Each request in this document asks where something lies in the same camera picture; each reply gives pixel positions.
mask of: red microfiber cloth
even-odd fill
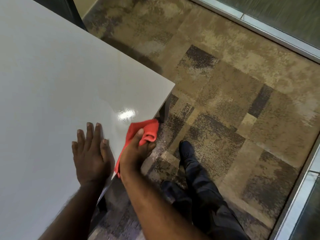
[[[134,135],[140,130],[141,128],[144,129],[144,133],[142,136],[142,139],[139,142],[139,146],[142,146],[147,141],[154,142],[157,139],[157,133],[159,128],[159,122],[157,119],[153,120],[146,120],[138,123],[131,123],[127,132],[127,135],[125,137],[125,144],[124,147],[120,153],[120,156],[118,158],[117,164],[114,167],[114,171],[118,178],[120,178],[120,170],[119,170],[119,163],[120,163],[120,157],[123,152],[123,150],[129,145],[129,143],[132,141],[132,138]]]

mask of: forearm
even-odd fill
[[[121,179],[146,239],[208,239],[166,202],[141,173],[125,172]]]
[[[85,240],[103,185],[81,186],[39,240]]]

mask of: glass panel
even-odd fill
[[[320,49],[320,0],[218,0]]]
[[[290,240],[320,239],[320,179],[317,178]]]

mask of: hand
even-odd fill
[[[87,136],[83,130],[78,129],[78,142],[72,142],[72,153],[81,186],[93,183],[104,186],[110,175],[110,161],[108,158],[109,141],[101,139],[101,124],[87,123]]]
[[[120,157],[120,176],[130,171],[140,172],[144,160],[149,157],[152,150],[156,147],[155,142],[146,142],[139,146],[144,130],[140,129],[129,145],[124,149]]]

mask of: pants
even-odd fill
[[[174,198],[173,207],[212,239],[249,240],[218,188],[196,158],[184,161],[188,193],[176,183],[164,181],[162,190]]]

